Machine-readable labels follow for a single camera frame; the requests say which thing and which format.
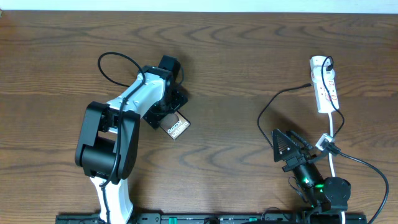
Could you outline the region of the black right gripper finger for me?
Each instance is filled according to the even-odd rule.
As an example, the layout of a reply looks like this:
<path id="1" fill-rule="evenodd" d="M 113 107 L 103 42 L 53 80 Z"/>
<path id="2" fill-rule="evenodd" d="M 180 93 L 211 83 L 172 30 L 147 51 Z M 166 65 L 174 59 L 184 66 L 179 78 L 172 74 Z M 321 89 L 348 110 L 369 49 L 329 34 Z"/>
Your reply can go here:
<path id="1" fill-rule="evenodd" d="M 307 150 L 312 150 L 313 146 L 303 137 L 301 137 L 298 133 L 296 133 L 293 130 L 288 130 L 287 131 L 287 135 L 288 137 L 294 137 L 299 143 L 301 143 L 303 145 L 303 148 L 307 149 Z"/>
<path id="2" fill-rule="evenodd" d="M 272 131 L 272 140 L 275 162 L 300 156 L 301 147 L 279 129 Z"/>

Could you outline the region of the black Galaxy smartphone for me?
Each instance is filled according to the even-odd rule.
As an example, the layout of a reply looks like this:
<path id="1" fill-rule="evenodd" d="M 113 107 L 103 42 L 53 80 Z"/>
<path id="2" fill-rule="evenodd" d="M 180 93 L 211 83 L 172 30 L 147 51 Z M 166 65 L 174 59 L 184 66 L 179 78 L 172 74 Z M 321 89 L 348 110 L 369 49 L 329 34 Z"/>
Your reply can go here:
<path id="1" fill-rule="evenodd" d="M 179 111 L 168 114 L 160 121 L 160 127 L 176 140 L 188 127 L 190 122 Z"/>

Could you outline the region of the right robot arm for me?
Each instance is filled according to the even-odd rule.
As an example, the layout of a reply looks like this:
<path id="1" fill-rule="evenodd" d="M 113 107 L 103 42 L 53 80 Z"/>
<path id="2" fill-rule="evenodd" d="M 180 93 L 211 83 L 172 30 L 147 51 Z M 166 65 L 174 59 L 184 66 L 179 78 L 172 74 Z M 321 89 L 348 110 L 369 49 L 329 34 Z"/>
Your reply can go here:
<path id="1" fill-rule="evenodd" d="M 346 223 L 345 212 L 351 196 L 351 184 L 341 177 L 324 178 L 316 163 L 340 150 L 329 134 L 323 134 L 316 145 L 294 131 L 272 131 L 274 161 L 284 161 L 284 172 L 292 172 L 301 197 L 311 205 L 303 214 L 303 221 L 310 223 L 315 215 L 333 215 L 336 223 Z"/>

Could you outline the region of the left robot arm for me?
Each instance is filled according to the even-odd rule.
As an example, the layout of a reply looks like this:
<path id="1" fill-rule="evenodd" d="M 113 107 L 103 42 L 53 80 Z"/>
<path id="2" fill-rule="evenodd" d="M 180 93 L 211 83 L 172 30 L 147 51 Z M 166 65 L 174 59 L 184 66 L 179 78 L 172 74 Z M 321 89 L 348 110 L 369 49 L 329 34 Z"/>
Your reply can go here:
<path id="1" fill-rule="evenodd" d="M 129 223 L 134 206 L 128 177 L 136 163 L 141 120 L 156 129 L 187 102 L 176 81 L 182 72 L 175 57 L 164 55 L 157 66 L 139 67 L 134 83 L 118 97 L 86 107 L 75 164 L 94 184 L 101 210 L 66 218 L 67 223 Z"/>

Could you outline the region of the white power strip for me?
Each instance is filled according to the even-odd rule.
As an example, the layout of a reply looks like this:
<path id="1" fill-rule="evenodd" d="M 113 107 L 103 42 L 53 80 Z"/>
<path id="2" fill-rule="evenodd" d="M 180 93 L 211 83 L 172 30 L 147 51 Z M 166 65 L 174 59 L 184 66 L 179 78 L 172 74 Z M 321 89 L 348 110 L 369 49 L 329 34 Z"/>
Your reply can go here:
<path id="1" fill-rule="evenodd" d="M 332 57 L 316 55 L 310 59 L 310 76 L 319 113 L 328 114 L 339 108 L 333 66 Z"/>

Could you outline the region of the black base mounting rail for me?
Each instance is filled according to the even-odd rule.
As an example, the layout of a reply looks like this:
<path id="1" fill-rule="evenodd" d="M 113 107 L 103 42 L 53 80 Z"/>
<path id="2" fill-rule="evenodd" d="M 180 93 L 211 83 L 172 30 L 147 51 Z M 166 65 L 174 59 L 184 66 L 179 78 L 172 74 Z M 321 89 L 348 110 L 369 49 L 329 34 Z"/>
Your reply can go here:
<path id="1" fill-rule="evenodd" d="M 347 224 L 365 224 L 365 215 L 346 214 Z M 98 214 L 93 215 L 57 215 L 56 224 L 83 224 L 83 223 L 105 223 Z M 141 213 L 133 215 L 127 223 L 137 224 L 237 224 L 237 223 L 341 223 L 339 215 L 312 215 L 310 219 L 304 221 L 304 217 L 299 213 L 285 213 L 271 211 L 264 215 L 256 214 L 212 214 L 212 215 L 186 215 L 171 214 L 161 215 L 159 213 Z"/>

